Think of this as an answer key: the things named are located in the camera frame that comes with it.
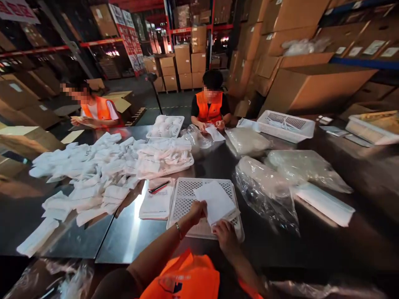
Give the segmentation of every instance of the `bracelet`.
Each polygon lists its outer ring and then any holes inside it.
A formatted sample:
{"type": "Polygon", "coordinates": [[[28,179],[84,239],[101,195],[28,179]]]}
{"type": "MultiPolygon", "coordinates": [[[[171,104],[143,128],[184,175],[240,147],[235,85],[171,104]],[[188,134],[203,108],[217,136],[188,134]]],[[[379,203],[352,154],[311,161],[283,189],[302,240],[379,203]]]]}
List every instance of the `bracelet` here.
{"type": "Polygon", "coordinates": [[[177,227],[177,230],[179,231],[179,236],[180,236],[180,241],[181,241],[181,240],[183,240],[182,231],[180,230],[180,226],[179,226],[179,224],[177,222],[175,222],[175,225],[177,227]]]}

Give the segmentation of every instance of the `white shirt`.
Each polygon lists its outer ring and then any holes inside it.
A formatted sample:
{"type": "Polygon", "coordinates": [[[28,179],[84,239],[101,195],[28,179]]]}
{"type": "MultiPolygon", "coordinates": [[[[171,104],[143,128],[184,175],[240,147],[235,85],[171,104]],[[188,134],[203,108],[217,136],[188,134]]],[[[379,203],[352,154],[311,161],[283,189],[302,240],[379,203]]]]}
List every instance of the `white shirt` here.
{"type": "MultiPolygon", "coordinates": [[[[113,107],[111,101],[107,101],[107,106],[108,106],[108,109],[109,109],[109,114],[110,114],[110,116],[111,116],[111,119],[112,119],[112,120],[117,120],[117,119],[119,119],[119,116],[118,116],[118,114],[116,113],[116,111],[115,111],[115,109],[114,109],[114,107],[113,107]]],[[[97,115],[97,103],[95,103],[94,105],[87,105],[87,107],[89,108],[90,113],[91,113],[91,115],[93,116],[93,118],[94,118],[94,119],[98,119],[99,116],[97,115]]],[[[83,109],[82,109],[82,116],[87,116],[87,115],[84,113],[83,109]]]]}

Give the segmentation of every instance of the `metal table surface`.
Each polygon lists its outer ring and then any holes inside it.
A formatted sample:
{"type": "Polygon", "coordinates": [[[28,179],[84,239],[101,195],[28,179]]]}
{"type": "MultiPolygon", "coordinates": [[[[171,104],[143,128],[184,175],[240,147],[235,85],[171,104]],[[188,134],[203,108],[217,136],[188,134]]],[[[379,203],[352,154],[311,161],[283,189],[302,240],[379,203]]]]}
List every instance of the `metal table surface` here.
{"type": "MultiPolygon", "coordinates": [[[[273,140],[273,149],[288,150],[297,147],[281,139],[266,136],[273,140]]],[[[324,136],[314,138],[311,142],[324,142],[323,138],[324,136]]],[[[202,157],[195,157],[195,163],[190,169],[172,176],[232,179],[239,157],[229,150],[229,146],[228,138],[226,142],[214,144],[202,157]]],[[[136,194],[132,195],[114,218],[96,263],[131,263],[166,230],[166,221],[141,220],[138,217],[143,201],[142,195],[137,196],[141,192],[139,189],[135,190],[136,194]]],[[[355,195],[336,192],[332,194],[356,209],[360,204],[355,195]]],[[[296,202],[301,233],[298,237],[284,230],[276,233],[265,219],[246,204],[237,188],[236,196],[245,233],[242,248],[257,268],[294,267],[348,271],[399,269],[399,251],[395,250],[397,247],[377,229],[378,226],[373,223],[374,215],[367,215],[362,209],[357,209],[349,228],[341,228],[305,204],[296,202]],[[370,255],[374,255],[375,259],[370,260],[370,255]]],[[[223,267],[225,259],[217,241],[184,238],[173,256],[180,255],[187,248],[194,254],[208,254],[214,262],[220,263],[219,267],[223,267]]]]}
{"type": "MultiPolygon", "coordinates": [[[[115,128],[111,134],[123,131],[124,139],[133,136],[135,139],[145,139],[151,126],[115,128]]],[[[80,144],[93,144],[96,135],[93,130],[83,132],[75,141],[80,144]]],[[[17,246],[22,243],[39,224],[44,210],[42,203],[62,190],[68,195],[72,192],[72,185],[62,185],[54,189],[54,184],[46,184],[44,179],[32,177],[24,178],[34,180],[37,190],[43,190],[38,195],[25,194],[19,198],[10,198],[4,194],[0,195],[0,255],[19,255],[17,246]]],[[[72,212],[64,223],[54,231],[41,250],[36,254],[42,257],[62,258],[90,258],[94,259],[106,236],[112,222],[113,215],[103,214],[89,221],[86,225],[76,225],[76,212],[72,212]]]]}

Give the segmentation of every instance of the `white paper label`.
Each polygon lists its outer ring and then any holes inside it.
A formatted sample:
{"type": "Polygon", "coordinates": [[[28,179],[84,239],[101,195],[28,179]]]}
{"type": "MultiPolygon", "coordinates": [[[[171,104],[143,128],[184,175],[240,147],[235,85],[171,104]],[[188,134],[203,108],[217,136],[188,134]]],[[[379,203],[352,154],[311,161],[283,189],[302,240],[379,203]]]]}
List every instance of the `white paper label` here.
{"type": "Polygon", "coordinates": [[[359,52],[363,49],[363,47],[353,47],[352,50],[350,50],[348,56],[354,57],[359,54],[359,52]]]}
{"type": "Polygon", "coordinates": [[[101,14],[101,10],[99,10],[98,8],[96,8],[96,13],[97,13],[97,16],[98,16],[100,19],[103,18],[103,15],[101,14]]]}
{"type": "Polygon", "coordinates": [[[352,9],[358,9],[360,6],[362,6],[362,1],[357,1],[357,2],[353,5],[352,9]]]}
{"type": "Polygon", "coordinates": [[[335,51],[335,54],[342,54],[345,51],[346,47],[339,47],[337,51],[335,51]]]}
{"type": "Polygon", "coordinates": [[[10,86],[18,92],[22,92],[22,89],[15,83],[11,83],[10,86]]]}
{"type": "Polygon", "coordinates": [[[375,40],[363,51],[363,54],[374,55],[385,44],[385,41],[375,40]]]}
{"type": "Polygon", "coordinates": [[[388,48],[384,51],[384,53],[382,53],[381,57],[392,57],[396,54],[396,52],[399,51],[398,47],[391,47],[388,48]]]}

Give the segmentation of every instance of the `person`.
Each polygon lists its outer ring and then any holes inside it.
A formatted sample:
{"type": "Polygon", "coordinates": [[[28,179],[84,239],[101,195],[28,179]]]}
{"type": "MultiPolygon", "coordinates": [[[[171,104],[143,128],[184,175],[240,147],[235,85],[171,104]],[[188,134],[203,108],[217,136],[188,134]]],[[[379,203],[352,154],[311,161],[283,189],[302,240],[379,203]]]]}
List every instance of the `person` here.
{"type": "Polygon", "coordinates": [[[207,123],[213,123],[219,130],[224,129],[232,117],[226,95],[220,90],[223,84],[222,73],[207,71],[202,77],[203,91],[197,93],[191,104],[191,122],[201,132],[206,132],[207,123]]]}
{"type": "Polygon", "coordinates": [[[235,285],[239,288],[226,283],[207,255],[197,256],[187,250],[170,260],[187,232],[205,216],[205,209],[205,201],[194,201],[190,211],[155,239],[126,269],[108,273],[92,299],[266,298],[267,290],[242,253],[234,227],[228,221],[219,221],[213,233],[238,276],[239,283],[235,285]]]}
{"type": "Polygon", "coordinates": [[[106,98],[93,94],[89,84],[85,81],[63,83],[62,90],[80,102],[82,106],[82,119],[78,122],[72,119],[72,125],[92,125],[97,128],[123,127],[121,116],[117,112],[114,103],[106,98]]]}

